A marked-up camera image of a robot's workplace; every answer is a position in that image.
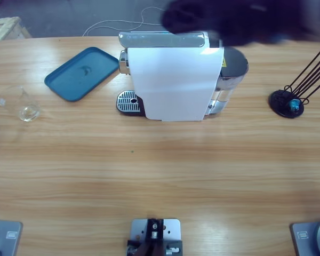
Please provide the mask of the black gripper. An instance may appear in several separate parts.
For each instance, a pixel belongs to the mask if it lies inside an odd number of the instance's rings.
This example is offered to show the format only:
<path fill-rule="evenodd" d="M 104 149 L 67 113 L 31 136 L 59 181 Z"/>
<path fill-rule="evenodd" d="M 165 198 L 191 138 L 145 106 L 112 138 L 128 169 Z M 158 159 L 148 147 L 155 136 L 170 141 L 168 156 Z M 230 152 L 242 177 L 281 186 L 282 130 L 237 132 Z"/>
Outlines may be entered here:
<path fill-rule="evenodd" d="M 288 38 L 285 26 L 290 12 L 287 1 L 172 1 L 162 25 L 173 34 L 217 32 L 220 27 L 224 46 L 276 44 Z M 180 14 L 188 18 L 175 18 Z"/>

